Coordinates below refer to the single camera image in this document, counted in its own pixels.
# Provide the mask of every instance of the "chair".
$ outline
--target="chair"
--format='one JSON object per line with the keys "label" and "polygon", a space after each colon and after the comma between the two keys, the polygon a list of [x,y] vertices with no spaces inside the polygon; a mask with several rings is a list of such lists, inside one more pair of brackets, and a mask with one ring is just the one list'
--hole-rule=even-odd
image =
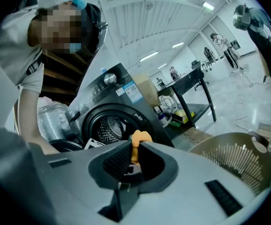
{"label": "chair", "polygon": [[[192,62],[192,69],[195,70],[197,68],[201,68],[201,62],[198,62],[197,60]],[[194,87],[195,91],[197,90],[197,87],[201,86],[201,82],[199,81],[198,84]]]}

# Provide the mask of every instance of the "washing machine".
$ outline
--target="washing machine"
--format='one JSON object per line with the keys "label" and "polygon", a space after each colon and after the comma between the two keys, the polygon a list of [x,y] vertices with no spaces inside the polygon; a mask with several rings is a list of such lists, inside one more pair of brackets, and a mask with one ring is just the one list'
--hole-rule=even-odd
{"label": "washing machine", "polygon": [[173,147],[157,115],[120,63],[80,92],[66,117],[84,144],[90,138],[104,145],[128,140],[138,129],[147,131],[154,142]]}

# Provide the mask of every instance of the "ceiling light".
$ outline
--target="ceiling light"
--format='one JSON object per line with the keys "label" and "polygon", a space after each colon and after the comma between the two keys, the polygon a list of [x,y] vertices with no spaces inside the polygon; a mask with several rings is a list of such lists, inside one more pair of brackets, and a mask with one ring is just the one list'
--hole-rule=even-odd
{"label": "ceiling light", "polygon": [[167,65],[167,64],[165,63],[164,65],[162,65],[162,66],[158,67],[158,69],[162,68],[162,67],[163,67],[163,66],[165,66],[165,65]]}
{"label": "ceiling light", "polygon": [[154,56],[154,55],[156,55],[156,54],[158,54],[158,52],[154,52],[154,53],[148,55],[147,57],[144,57],[144,58],[140,59],[140,62],[143,62],[144,60],[146,60],[146,59],[148,59],[148,58],[151,58],[152,56]]}
{"label": "ceiling light", "polygon": [[211,4],[207,3],[207,2],[204,2],[203,6],[208,8],[209,10],[214,10],[214,7]]}
{"label": "ceiling light", "polygon": [[175,45],[173,45],[173,46],[172,46],[172,48],[175,48],[175,47],[181,46],[181,45],[183,45],[183,44],[184,44],[184,42],[182,42],[182,43],[178,43],[178,44],[175,44]]}

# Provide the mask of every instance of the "white ceiling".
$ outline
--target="white ceiling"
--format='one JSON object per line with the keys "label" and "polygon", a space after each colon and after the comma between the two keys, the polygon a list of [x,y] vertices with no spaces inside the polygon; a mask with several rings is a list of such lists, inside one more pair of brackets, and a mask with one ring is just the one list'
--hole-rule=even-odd
{"label": "white ceiling", "polygon": [[[60,0],[39,0],[51,6]],[[116,53],[131,74],[152,74],[169,63],[226,0],[87,0],[102,9],[103,20],[109,24],[108,48]],[[208,2],[211,12],[202,6]],[[140,59],[158,51],[141,62]]]}

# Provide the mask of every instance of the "blue hair net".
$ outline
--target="blue hair net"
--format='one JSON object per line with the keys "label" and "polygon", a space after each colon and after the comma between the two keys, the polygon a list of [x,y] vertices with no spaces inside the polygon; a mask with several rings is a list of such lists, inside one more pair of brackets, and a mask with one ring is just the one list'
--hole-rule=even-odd
{"label": "blue hair net", "polygon": [[84,9],[87,6],[85,0],[63,0],[63,1],[72,1],[72,3],[79,9]]}

